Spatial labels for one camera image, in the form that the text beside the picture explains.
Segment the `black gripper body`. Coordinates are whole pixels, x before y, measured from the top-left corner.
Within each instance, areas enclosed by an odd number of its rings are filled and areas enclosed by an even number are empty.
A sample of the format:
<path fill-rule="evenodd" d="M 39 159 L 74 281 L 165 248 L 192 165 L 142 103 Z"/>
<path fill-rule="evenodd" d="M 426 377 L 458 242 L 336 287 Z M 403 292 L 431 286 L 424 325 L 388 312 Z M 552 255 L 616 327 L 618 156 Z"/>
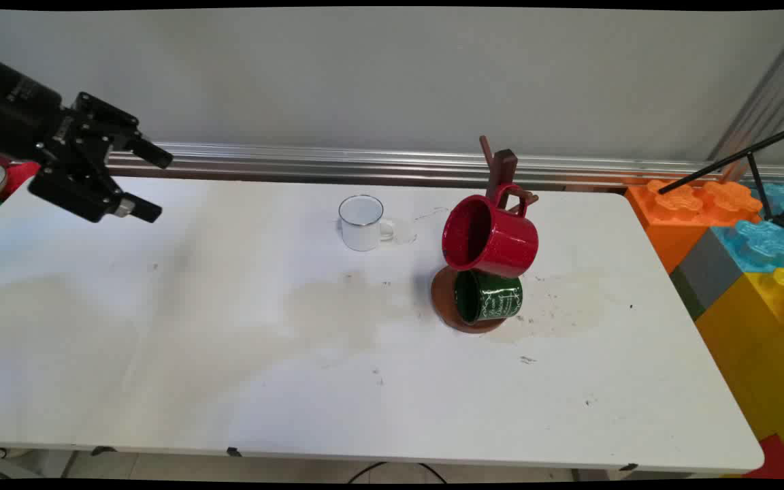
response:
<path fill-rule="evenodd" d="M 0 62 L 0 155 L 65 164 L 69 150 L 53 137 L 68 114 L 60 94 Z"/>

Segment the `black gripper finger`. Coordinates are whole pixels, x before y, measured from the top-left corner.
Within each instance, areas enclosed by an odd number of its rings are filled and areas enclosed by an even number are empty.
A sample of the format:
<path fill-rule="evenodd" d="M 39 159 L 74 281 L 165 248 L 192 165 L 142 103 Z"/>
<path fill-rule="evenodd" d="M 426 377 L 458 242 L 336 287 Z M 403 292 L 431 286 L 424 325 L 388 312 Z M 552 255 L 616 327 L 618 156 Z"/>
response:
<path fill-rule="evenodd" d="M 63 136 L 66 170 L 106 170 L 116 152 L 131 153 L 161 169 L 172 163 L 170 152 L 144 136 L 136 116 L 99 97 L 80 92 L 63 114 L 69 117 Z"/>
<path fill-rule="evenodd" d="M 29 192 L 91 223 L 106 215 L 154 223 L 162 207 L 122 190 L 107 167 L 111 146 L 74 146 L 46 162 L 28 185 Z"/>

